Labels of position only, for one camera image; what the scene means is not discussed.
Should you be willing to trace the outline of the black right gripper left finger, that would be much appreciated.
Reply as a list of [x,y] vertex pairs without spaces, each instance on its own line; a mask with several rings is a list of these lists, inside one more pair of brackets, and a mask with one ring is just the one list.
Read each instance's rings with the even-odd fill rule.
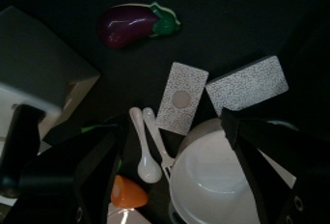
[[107,224],[127,135],[128,119],[116,117],[30,160],[2,224]]

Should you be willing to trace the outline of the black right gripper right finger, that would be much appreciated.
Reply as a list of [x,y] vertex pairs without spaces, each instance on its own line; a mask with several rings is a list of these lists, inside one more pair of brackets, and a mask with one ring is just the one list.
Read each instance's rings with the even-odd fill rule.
[[330,143],[285,121],[243,118],[229,109],[221,120],[261,224],[330,224]]

